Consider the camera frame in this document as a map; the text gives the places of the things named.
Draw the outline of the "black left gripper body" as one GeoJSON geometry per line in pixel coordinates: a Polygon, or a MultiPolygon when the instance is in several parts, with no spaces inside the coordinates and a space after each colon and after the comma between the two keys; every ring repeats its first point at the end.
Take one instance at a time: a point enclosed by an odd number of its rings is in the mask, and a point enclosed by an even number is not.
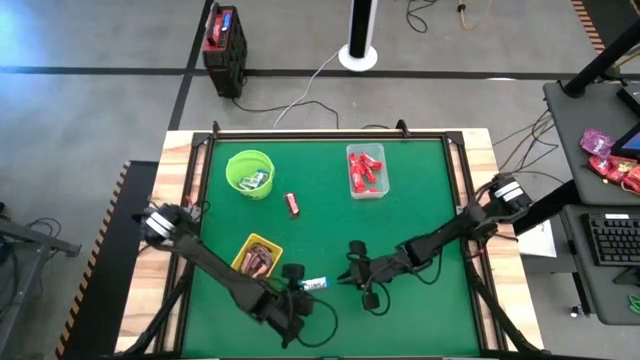
{"type": "Polygon", "coordinates": [[[264,310],[264,320],[281,337],[281,347],[286,349],[291,342],[296,340],[301,331],[294,331],[291,326],[291,317],[294,310],[302,312],[306,305],[294,303],[294,290],[301,287],[305,267],[301,264],[285,264],[282,269],[285,278],[283,287],[276,287],[270,279],[262,279],[259,283],[270,296],[267,307],[264,310]]]}

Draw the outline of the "yellow plastic basket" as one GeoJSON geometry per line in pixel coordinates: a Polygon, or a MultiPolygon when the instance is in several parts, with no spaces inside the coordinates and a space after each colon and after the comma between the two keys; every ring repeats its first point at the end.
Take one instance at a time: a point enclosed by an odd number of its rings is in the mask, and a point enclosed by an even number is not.
{"type": "MultiPolygon", "coordinates": [[[[283,249],[279,245],[277,245],[277,244],[275,244],[275,243],[273,243],[273,242],[271,242],[271,241],[259,236],[258,234],[255,234],[255,233],[251,233],[249,235],[249,237],[245,241],[244,245],[242,246],[241,250],[236,255],[236,258],[234,259],[231,267],[234,270],[236,270],[237,272],[243,274],[241,272],[241,265],[242,265],[245,253],[248,252],[248,251],[251,251],[252,249],[255,249],[259,245],[268,247],[271,250],[272,257],[273,257],[273,266],[270,268],[270,270],[269,270],[269,272],[268,272],[266,277],[256,278],[256,279],[268,278],[271,275],[272,271],[275,269],[280,257],[282,256],[283,249]]],[[[248,274],[243,274],[243,275],[247,275],[247,276],[253,278],[252,274],[249,274],[249,273],[248,274]]]]}

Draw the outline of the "red candy bag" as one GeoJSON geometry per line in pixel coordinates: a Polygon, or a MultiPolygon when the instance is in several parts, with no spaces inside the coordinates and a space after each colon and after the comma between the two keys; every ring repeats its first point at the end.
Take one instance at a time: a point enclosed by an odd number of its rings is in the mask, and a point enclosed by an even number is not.
{"type": "Polygon", "coordinates": [[[607,183],[619,184],[626,176],[626,172],[620,169],[619,159],[614,156],[601,158],[598,155],[591,155],[588,166],[607,183]]]}
{"type": "Polygon", "coordinates": [[[627,192],[640,196],[640,165],[633,167],[621,181],[621,187],[627,192]]]}

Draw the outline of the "purple candy bag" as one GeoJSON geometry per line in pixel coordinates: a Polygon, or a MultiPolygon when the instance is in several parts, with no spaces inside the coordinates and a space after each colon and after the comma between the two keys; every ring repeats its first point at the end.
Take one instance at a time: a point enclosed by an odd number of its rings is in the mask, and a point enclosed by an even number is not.
{"type": "Polygon", "coordinates": [[[593,128],[587,128],[580,140],[580,147],[591,155],[608,158],[615,140],[608,134],[593,128]]]}

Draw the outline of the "green table mat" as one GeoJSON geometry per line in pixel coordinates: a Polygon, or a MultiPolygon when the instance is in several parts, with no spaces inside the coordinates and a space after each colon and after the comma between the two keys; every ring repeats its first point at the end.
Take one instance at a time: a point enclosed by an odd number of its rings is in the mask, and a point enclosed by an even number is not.
{"type": "MultiPolygon", "coordinates": [[[[275,166],[271,193],[251,200],[227,182],[228,160],[243,142],[214,147],[201,236],[232,261],[251,233],[283,249],[281,262],[305,267],[309,279],[335,280],[347,270],[348,245],[366,244],[372,257],[390,254],[413,236],[430,232],[454,214],[443,145],[437,140],[385,144],[389,192],[355,200],[342,142],[258,142],[275,166]],[[284,194],[294,193],[292,218],[284,194]]],[[[183,355],[191,358],[474,355],[476,327],[457,244],[417,277],[402,275],[379,290],[383,316],[368,313],[360,292],[333,283],[318,290],[301,337],[286,349],[269,326],[242,313],[226,289],[202,272],[194,275],[183,355]]]]}

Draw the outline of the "clear plastic bin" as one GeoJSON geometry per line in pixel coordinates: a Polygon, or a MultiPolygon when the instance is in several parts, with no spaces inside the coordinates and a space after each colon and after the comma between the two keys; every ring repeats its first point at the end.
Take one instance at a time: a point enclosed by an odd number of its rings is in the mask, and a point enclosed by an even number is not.
{"type": "Polygon", "coordinates": [[[390,190],[389,176],[388,176],[388,167],[386,165],[386,156],[384,146],[381,143],[354,143],[349,144],[346,147],[346,160],[347,160],[347,169],[349,175],[349,187],[350,193],[353,199],[355,200],[365,200],[365,199],[380,199],[384,197],[390,190]],[[361,160],[361,170],[362,170],[362,178],[366,185],[366,188],[377,188],[380,192],[377,194],[362,194],[354,192],[354,185],[351,179],[351,174],[349,171],[349,161],[348,155],[351,153],[355,153],[359,160],[361,153],[367,153],[374,159],[381,161],[383,167],[380,171],[374,171],[374,174],[377,177],[377,182],[372,184],[369,183],[364,175],[364,167],[367,167],[361,160]]]}

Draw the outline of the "green plastic bucket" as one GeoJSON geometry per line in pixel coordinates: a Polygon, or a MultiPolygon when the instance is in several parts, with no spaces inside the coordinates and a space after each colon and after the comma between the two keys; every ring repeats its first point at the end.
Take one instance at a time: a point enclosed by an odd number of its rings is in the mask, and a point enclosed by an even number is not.
{"type": "Polygon", "coordinates": [[[241,195],[253,200],[266,198],[273,187],[275,166],[271,159],[258,150],[244,150],[232,156],[226,165],[225,176],[228,184],[241,195]],[[258,170],[270,173],[269,180],[254,190],[242,190],[238,184],[243,177],[252,177],[258,170]]]}

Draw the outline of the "black mat hazard striped edge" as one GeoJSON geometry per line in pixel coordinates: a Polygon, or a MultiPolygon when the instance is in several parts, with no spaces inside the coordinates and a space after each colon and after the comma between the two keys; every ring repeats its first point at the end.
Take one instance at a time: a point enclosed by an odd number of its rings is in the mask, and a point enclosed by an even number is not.
{"type": "Polygon", "coordinates": [[[570,0],[591,45],[601,53],[640,19],[636,0],[570,0]]]}
{"type": "Polygon", "coordinates": [[[116,181],[55,349],[56,360],[94,360],[116,352],[140,236],[132,215],[148,205],[158,164],[126,162],[116,181]]]}

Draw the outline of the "black desk foot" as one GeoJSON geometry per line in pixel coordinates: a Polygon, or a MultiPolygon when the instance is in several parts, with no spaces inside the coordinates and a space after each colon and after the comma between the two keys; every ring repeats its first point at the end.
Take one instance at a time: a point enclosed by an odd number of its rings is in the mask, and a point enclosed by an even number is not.
{"type": "Polygon", "coordinates": [[[513,224],[516,235],[520,235],[539,223],[555,216],[565,205],[579,205],[581,198],[573,180],[569,180],[551,193],[537,200],[528,213],[513,224]]]}

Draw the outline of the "dark grey keyboard shelf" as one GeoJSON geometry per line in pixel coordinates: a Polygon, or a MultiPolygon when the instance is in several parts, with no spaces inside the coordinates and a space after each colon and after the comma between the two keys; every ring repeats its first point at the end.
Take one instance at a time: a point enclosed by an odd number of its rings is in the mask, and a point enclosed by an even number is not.
{"type": "Polygon", "coordinates": [[[640,266],[598,266],[582,220],[587,214],[640,214],[640,210],[567,205],[560,213],[577,269],[574,280],[583,312],[596,315],[606,325],[640,326],[640,266]]]}

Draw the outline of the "grey metal stand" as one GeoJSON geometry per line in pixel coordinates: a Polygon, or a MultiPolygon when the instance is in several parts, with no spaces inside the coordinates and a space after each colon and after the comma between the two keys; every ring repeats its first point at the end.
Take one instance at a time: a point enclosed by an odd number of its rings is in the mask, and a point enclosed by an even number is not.
{"type": "Polygon", "coordinates": [[[81,246],[60,239],[61,230],[61,223],[51,217],[22,226],[10,219],[0,201],[0,354],[10,345],[25,298],[44,265],[57,254],[79,255],[81,246]]]}

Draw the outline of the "black laptop blue screen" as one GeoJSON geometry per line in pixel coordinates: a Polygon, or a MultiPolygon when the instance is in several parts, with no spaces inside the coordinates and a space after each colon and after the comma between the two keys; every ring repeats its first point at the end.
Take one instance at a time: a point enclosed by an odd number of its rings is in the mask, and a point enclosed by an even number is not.
{"type": "Polygon", "coordinates": [[[616,141],[611,154],[640,161],[640,123],[616,141]]]}

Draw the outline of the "black slanted pole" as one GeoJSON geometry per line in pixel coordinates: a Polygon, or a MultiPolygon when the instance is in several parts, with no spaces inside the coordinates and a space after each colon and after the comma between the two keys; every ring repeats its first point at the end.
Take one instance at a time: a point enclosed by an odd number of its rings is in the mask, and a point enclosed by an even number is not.
{"type": "Polygon", "coordinates": [[[603,75],[638,42],[640,42],[640,19],[636,20],[573,79],[569,82],[561,83],[561,89],[566,95],[572,98],[581,97],[589,84],[603,75]]]}

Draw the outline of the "black flat device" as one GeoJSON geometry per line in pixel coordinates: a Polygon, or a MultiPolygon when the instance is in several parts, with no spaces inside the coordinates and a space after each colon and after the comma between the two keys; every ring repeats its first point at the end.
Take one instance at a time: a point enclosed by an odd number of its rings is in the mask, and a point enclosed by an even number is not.
{"type": "Polygon", "coordinates": [[[623,85],[616,93],[617,97],[640,118],[640,84],[623,85]]]}

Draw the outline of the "black metal table frame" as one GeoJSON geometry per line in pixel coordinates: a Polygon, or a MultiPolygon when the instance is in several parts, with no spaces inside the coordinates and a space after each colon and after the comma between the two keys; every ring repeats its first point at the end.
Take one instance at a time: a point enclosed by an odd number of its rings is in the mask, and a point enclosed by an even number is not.
{"type": "MultiPolygon", "coordinates": [[[[498,173],[494,147],[486,128],[433,129],[438,135],[451,135],[460,143],[451,144],[450,150],[455,173],[457,196],[462,204],[467,202],[465,185],[478,188],[482,182],[498,173]]],[[[267,135],[274,138],[285,135],[295,141],[337,141],[341,135],[349,139],[369,134],[376,138],[391,135],[399,138],[399,130],[224,130],[224,135],[267,135]]],[[[196,196],[202,188],[199,179],[185,184],[192,144],[206,138],[207,130],[177,130],[166,133],[160,160],[153,163],[149,173],[153,187],[142,194],[160,204],[181,200],[186,195],[196,196]]],[[[544,346],[529,291],[515,232],[510,225],[500,227],[486,250],[486,259],[476,259],[474,266],[483,279],[494,280],[493,292],[501,307],[524,337],[538,348],[544,346]]],[[[173,289],[176,276],[182,273],[182,263],[147,249],[137,258],[132,282],[114,350],[124,351],[134,344],[152,317],[160,309],[164,298],[173,289]]]]}

